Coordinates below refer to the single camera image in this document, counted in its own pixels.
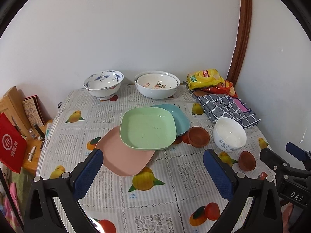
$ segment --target brown cup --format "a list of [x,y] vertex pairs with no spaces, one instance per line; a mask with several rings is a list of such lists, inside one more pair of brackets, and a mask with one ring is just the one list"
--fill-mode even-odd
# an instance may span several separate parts
[[238,166],[245,172],[252,171],[256,167],[256,159],[250,152],[244,151],[238,159]]
[[210,141],[210,135],[202,127],[190,128],[187,135],[189,143],[196,148],[204,147]]

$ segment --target gray checkered cloth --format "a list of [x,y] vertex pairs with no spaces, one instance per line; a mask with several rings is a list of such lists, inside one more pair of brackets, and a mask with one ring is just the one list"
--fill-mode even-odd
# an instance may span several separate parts
[[246,129],[260,122],[256,113],[248,108],[239,98],[232,98],[225,94],[209,94],[197,97],[192,90],[189,88],[188,90],[192,97],[200,103],[204,112],[213,123],[221,117],[229,117]]

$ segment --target bowl rim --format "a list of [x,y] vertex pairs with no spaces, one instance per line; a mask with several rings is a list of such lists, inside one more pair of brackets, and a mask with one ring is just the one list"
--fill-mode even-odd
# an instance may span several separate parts
[[165,74],[165,75],[168,75],[168,76],[174,78],[177,81],[177,86],[176,87],[173,87],[173,88],[170,88],[170,89],[161,89],[161,91],[175,89],[175,88],[177,88],[180,85],[180,80],[178,79],[177,76],[175,76],[174,74],[168,73],[168,72],[163,72],[163,71],[146,71],[146,72],[139,73],[134,78],[135,85],[138,85],[138,86],[140,86],[140,87],[142,87],[144,89],[148,89],[148,90],[152,90],[152,91],[157,91],[157,92],[159,91],[158,89],[149,89],[149,88],[145,88],[144,86],[138,84],[138,82],[137,82],[138,78],[141,77],[142,75],[145,75],[145,74]]
[[[216,123],[215,123],[215,131],[216,131],[216,133],[218,134],[218,136],[219,136],[225,143],[227,143],[226,140],[223,139],[223,138],[220,136],[220,134],[218,133],[218,130],[217,130],[217,122],[218,122],[220,119],[222,119],[222,120],[228,120],[228,121],[231,122],[231,123],[238,124],[239,129],[242,129],[242,130],[243,130],[243,138],[245,138],[245,142],[244,142],[244,144],[243,144],[242,146],[244,146],[244,145],[246,144],[246,142],[247,142],[247,135],[246,135],[246,132],[245,132],[245,130],[243,129],[242,125],[240,125],[236,120],[234,120],[234,119],[232,119],[232,118],[229,118],[229,117],[221,117],[221,118],[219,118],[219,119],[216,121]],[[242,146],[233,146],[233,145],[231,145],[231,144],[229,144],[229,143],[227,143],[227,144],[230,145],[231,147],[234,147],[234,148],[241,148],[241,147],[242,147]]]
[[[105,88],[101,88],[101,89],[91,89],[91,88],[87,88],[87,87],[85,86],[86,80],[88,80],[89,78],[91,78],[92,76],[94,76],[94,75],[96,75],[96,74],[100,74],[100,73],[103,73],[103,72],[115,72],[115,73],[120,73],[120,74],[123,75],[123,77],[121,78],[121,80],[120,80],[118,83],[116,83],[116,84],[114,84],[114,85],[112,85],[112,86],[110,86],[110,87],[105,87]],[[87,77],[87,78],[84,80],[84,82],[83,82],[83,87],[84,87],[85,89],[91,90],[91,91],[102,90],[102,89],[110,89],[110,88],[113,88],[113,87],[117,86],[118,84],[120,84],[120,83],[123,81],[123,79],[124,79],[124,74],[121,73],[120,71],[117,71],[117,70],[102,70],[102,71],[99,71],[99,72],[97,72],[97,73],[93,73],[92,75],[90,75],[89,77]]]

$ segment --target yellow snack bag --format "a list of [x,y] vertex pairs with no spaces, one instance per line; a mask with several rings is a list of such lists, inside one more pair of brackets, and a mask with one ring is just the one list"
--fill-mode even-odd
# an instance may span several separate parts
[[220,76],[216,69],[208,69],[188,74],[187,76],[188,86],[190,90],[213,87],[225,80]]

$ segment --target bowl with blue pattern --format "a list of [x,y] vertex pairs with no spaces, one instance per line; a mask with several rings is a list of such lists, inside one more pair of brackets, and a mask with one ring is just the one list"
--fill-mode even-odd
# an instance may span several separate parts
[[101,101],[109,100],[119,90],[124,75],[119,71],[106,70],[90,75],[83,87]]
[[213,129],[215,144],[224,152],[234,152],[246,144],[246,132],[235,120],[221,117]]

